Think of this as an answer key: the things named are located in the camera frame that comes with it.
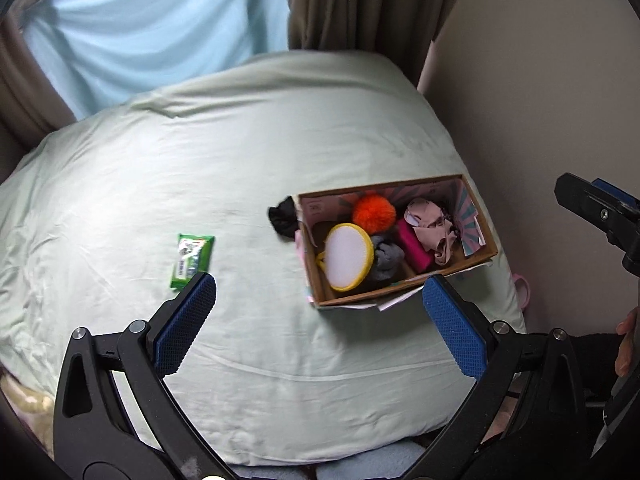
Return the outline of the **person's right hand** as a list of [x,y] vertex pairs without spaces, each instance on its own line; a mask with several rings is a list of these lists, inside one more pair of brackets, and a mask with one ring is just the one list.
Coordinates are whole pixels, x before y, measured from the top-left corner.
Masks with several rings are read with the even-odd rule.
[[616,325],[616,334],[623,337],[615,360],[615,373],[619,378],[626,377],[634,359],[634,329],[636,328],[639,308],[628,312],[626,318]]

